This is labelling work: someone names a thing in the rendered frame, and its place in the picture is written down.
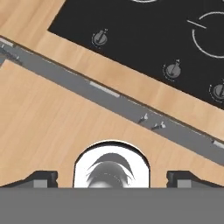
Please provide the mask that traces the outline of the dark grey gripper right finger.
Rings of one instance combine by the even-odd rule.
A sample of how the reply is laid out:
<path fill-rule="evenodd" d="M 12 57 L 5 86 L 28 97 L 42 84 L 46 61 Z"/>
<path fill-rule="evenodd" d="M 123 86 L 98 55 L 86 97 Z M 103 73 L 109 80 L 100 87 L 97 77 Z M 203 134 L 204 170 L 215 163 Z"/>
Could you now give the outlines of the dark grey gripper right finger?
<path fill-rule="evenodd" d="M 168 188 L 222 188 L 222 185 L 200 179 L 190 171 L 168 171 L 166 178 Z"/>

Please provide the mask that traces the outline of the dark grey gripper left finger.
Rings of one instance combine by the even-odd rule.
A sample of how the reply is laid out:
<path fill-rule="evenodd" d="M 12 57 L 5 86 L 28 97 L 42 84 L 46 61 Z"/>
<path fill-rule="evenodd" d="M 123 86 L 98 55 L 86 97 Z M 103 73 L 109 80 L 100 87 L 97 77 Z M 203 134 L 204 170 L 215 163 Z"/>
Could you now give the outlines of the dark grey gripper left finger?
<path fill-rule="evenodd" d="M 57 171 L 35 171 L 27 178 L 4 185 L 5 188 L 57 188 Z"/>

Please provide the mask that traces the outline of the small grey cupboard knob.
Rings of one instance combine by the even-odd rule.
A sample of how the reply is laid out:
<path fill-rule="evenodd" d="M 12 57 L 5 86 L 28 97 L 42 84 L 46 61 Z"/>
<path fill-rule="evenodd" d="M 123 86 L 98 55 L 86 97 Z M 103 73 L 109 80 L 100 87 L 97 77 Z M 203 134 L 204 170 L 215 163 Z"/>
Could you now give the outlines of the small grey cupboard knob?
<path fill-rule="evenodd" d="M 138 124 L 143 123 L 143 122 L 147 121 L 148 119 L 149 119 L 149 117 L 148 117 L 148 113 L 145 113 L 145 115 L 143 115 L 143 116 L 139 119 Z"/>
<path fill-rule="evenodd" d="M 155 124 L 151 130 L 159 130 L 159 129 L 165 129 L 166 128 L 166 125 L 164 122 L 161 122 L 160 124 Z"/>

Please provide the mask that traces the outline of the white round object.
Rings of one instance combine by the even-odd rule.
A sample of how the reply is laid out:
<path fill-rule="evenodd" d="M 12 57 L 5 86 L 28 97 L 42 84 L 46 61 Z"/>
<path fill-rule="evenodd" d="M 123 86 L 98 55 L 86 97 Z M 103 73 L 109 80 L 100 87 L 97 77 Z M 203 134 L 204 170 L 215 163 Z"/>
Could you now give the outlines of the white round object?
<path fill-rule="evenodd" d="M 73 188 L 150 188 L 151 167 L 135 146 L 109 139 L 93 143 L 74 162 Z"/>

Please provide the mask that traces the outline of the dark grey hob knob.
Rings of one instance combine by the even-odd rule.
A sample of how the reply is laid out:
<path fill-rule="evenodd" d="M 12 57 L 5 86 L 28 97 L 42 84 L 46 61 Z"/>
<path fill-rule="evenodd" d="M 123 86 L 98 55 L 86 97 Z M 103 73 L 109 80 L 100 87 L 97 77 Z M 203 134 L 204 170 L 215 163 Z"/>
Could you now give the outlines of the dark grey hob knob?
<path fill-rule="evenodd" d="M 163 65 L 163 75 L 169 81 L 175 81 L 181 74 L 180 60 L 176 59 L 172 64 Z"/>
<path fill-rule="evenodd" d="M 211 85 L 209 94 L 217 102 L 224 102 L 224 84 Z"/>
<path fill-rule="evenodd" d="M 100 30 L 92 37 L 92 43 L 96 46 L 104 46 L 108 41 L 107 29 Z"/>

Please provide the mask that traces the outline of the black hob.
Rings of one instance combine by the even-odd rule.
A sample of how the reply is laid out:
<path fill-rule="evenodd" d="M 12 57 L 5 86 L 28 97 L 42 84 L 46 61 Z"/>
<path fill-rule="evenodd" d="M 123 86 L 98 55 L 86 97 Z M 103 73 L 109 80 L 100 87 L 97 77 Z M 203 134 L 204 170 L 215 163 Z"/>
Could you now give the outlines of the black hob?
<path fill-rule="evenodd" d="M 92 37 L 107 29 L 108 41 Z M 49 32 L 224 110 L 224 0 L 66 0 Z M 180 60 L 175 81 L 163 65 Z"/>

